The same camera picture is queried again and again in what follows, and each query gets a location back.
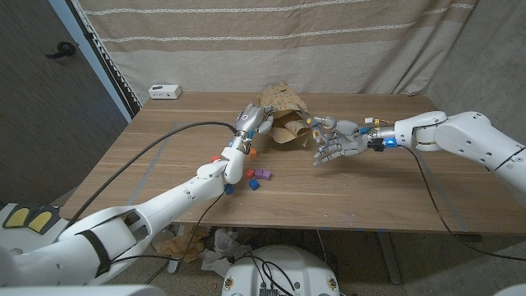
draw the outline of white robotic arm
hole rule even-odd
[[[238,130],[222,156],[197,170],[194,178],[137,206],[101,210],[66,229],[56,243],[12,255],[0,249],[0,287],[102,284],[134,262],[152,238],[197,202],[218,197],[224,183],[242,176],[254,131],[270,130],[272,108],[249,104],[235,123]]]
[[[526,151],[524,145],[494,128],[477,112],[447,117],[433,111],[407,118],[387,127],[363,127],[332,117],[311,118],[313,136],[320,144],[314,165],[342,155],[356,155],[367,148],[405,146],[422,151],[446,150],[484,165],[526,193]],[[321,132],[320,127],[332,133]]]

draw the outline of door handle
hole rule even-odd
[[[70,57],[76,53],[75,45],[69,42],[61,42],[57,45],[58,53],[46,54],[46,57],[57,59],[61,57]]]

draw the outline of beige curtain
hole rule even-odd
[[[182,91],[415,94],[477,0],[78,0],[144,102]]]

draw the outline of blue light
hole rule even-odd
[[[398,146],[398,143],[396,143],[396,139],[389,138],[384,140],[384,146],[385,148],[395,148]]]

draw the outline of table top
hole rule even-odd
[[[436,107],[425,96],[299,94],[311,115],[409,118]],[[77,188],[61,217],[70,219],[104,181],[131,157],[173,127],[200,121],[233,123],[253,93],[185,93],[176,100],[149,100]],[[231,141],[226,127],[193,127],[140,157],[115,179],[83,216],[110,206],[138,204],[195,176]],[[372,150],[312,166],[314,141],[275,143],[254,136],[257,158],[245,168],[269,169],[272,178],[252,191],[243,178],[202,220],[204,225],[445,232],[414,158],[402,148]],[[453,231],[526,234],[526,214],[484,167],[444,151],[422,152],[433,196]],[[174,223],[196,223],[212,201],[193,206]]]

